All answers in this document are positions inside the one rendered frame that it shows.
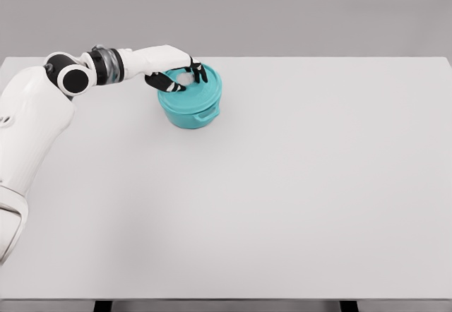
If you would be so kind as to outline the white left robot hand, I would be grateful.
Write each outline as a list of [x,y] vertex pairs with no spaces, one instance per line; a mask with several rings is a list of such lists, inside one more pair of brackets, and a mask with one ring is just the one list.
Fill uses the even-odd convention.
[[194,81],[200,83],[208,82],[204,65],[188,53],[170,45],[150,47],[146,52],[147,70],[145,71],[145,82],[162,92],[184,92],[186,86],[177,83],[168,77],[165,72],[183,68],[192,73]]

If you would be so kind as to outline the teal pot lid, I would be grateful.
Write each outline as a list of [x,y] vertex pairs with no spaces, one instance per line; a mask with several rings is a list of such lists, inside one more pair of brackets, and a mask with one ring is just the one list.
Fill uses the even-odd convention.
[[214,102],[221,94],[222,81],[217,71],[209,65],[203,66],[206,71],[208,82],[205,83],[202,78],[200,82],[195,81],[186,85],[183,92],[157,92],[157,98],[168,107],[188,107],[201,106]]

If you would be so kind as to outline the teal pot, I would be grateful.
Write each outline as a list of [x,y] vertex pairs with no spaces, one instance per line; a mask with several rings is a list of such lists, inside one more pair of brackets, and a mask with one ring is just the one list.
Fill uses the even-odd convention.
[[169,121],[180,128],[197,129],[207,126],[220,114],[220,96],[210,104],[201,106],[173,107],[159,101]]

